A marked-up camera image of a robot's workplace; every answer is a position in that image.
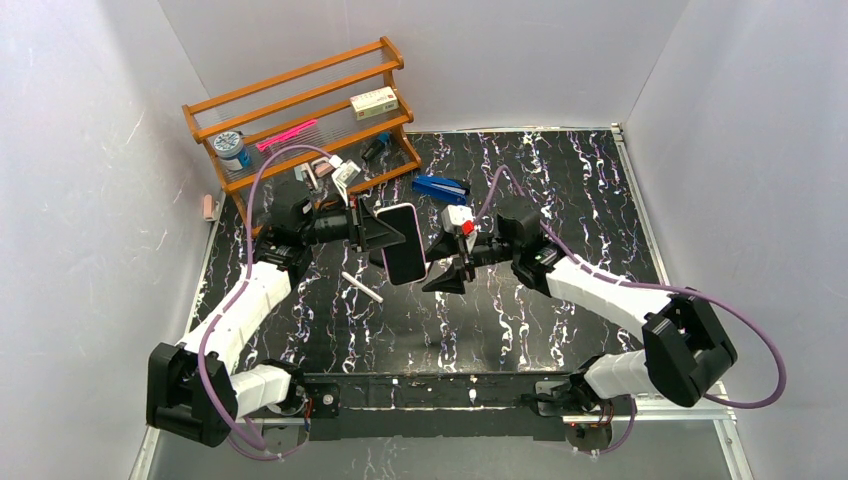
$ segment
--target phone screen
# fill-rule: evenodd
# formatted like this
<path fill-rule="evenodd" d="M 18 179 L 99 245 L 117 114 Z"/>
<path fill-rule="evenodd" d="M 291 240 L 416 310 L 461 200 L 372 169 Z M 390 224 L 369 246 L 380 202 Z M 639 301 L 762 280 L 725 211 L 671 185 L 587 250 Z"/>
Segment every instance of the phone screen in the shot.
<path fill-rule="evenodd" d="M 406 237 L 406 241 L 383 249 L 383 264 L 392 285 L 404 285 L 427 277 L 424 248 L 418 232 L 415 207 L 403 203 L 377 212 L 377 218 L 388 223 Z"/>

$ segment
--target wooden shelf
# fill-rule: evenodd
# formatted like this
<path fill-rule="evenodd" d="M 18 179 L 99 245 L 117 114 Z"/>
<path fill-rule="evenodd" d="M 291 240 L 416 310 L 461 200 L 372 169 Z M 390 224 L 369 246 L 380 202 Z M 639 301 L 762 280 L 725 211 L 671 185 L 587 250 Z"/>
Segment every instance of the wooden shelf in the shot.
<path fill-rule="evenodd" d="M 356 185 L 357 193 L 420 167 L 421 158 L 412 148 L 403 125 L 413 121 L 409 105 L 398 92 L 392 76 L 403 68 L 403 57 L 391 41 L 363 45 L 320 62 L 268 78 L 196 105 L 184 105 L 183 113 L 189 131 L 197 143 L 203 144 L 212 160 L 224 191 L 236 202 L 243 218 L 246 205 L 239 191 L 250 187 L 259 167 L 280 148 L 307 144 L 330 153 L 368 140 L 382 132 L 391 132 L 395 142 L 406 152 L 409 162 Z M 383 86 L 390 86 L 398 97 L 398 108 L 364 120 L 357 120 L 349 98 Z M 297 137 L 260 152 L 256 144 L 315 119 L 317 124 Z M 244 134 L 251 153 L 251 165 L 241 171 L 223 169 L 210 141 L 220 133 L 238 130 Z M 281 154 L 262 174 L 262 180 L 312 161 L 317 152 Z"/>

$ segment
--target marble tabletop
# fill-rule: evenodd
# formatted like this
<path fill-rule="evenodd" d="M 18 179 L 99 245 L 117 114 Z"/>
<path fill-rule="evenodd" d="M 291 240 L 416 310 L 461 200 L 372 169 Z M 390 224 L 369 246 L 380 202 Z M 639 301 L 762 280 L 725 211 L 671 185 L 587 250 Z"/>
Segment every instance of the marble tabletop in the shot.
<path fill-rule="evenodd" d="M 473 208 L 505 164 L 544 217 L 575 252 L 616 274 L 656 282 L 636 205 L 609 131 L 413 134 L 420 174 L 471 185 Z M 359 158 L 360 145 L 343 152 Z M 363 178 L 403 161 L 391 149 L 364 166 Z M 425 248 L 438 232 L 444 204 L 412 191 L 417 173 L 366 193 L 366 203 L 412 203 Z M 260 221 L 272 218 L 305 187 L 290 172 L 265 182 L 256 201 Z M 326 195 L 327 189 L 316 192 Z M 506 179 L 497 201 L 515 195 Z M 492 227 L 491 215 L 482 229 Z M 236 283 L 245 261 L 244 227 L 235 205 L 223 208 L 197 300 L 197 325 Z M 393 286 L 365 254 L 341 242 L 314 247 L 304 280 L 259 327 L 240 368 L 284 359 L 307 372 L 409 373 L 573 370 L 592 355 L 621 353 L 638 343 L 617 326 L 571 302 L 529 290 L 509 264 L 481 268 L 465 295 L 422 293 L 421 283 Z M 430 279 L 443 266 L 435 266 Z M 344 270 L 384 297 L 378 304 L 341 278 Z"/>

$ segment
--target blue stapler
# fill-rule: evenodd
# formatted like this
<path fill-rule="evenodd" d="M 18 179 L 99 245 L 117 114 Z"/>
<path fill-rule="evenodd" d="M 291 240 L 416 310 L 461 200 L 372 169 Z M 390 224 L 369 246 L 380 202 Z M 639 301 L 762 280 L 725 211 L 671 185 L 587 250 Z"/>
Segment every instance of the blue stapler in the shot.
<path fill-rule="evenodd" d="M 468 205 L 469 186 L 458 180 L 420 175 L 412 181 L 412 189 L 451 205 Z"/>

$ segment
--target white marker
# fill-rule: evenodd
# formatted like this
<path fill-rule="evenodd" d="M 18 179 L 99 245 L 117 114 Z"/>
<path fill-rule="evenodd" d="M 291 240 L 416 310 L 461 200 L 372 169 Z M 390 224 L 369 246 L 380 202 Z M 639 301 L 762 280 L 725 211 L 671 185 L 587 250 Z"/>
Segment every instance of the white marker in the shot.
<path fill-rule="evenodd" d="M 368 295 L 369 297 L 373 298 L 377 303 L 383 303 L 383 297 L 377 295 L 377 292 L 375 292 L 374 290 L 371 290 L 370 288 L 363 285 L 362 282 L 353 278 L 353 275 L 351 275 L 347 272 L 342 272 L 342 278 L 344 278 L 345 280 L 350 282 L 350 284 L 353 285 L 354 287 L 362 290 L 362 292 L 365 293 L 365 295 Z"/>

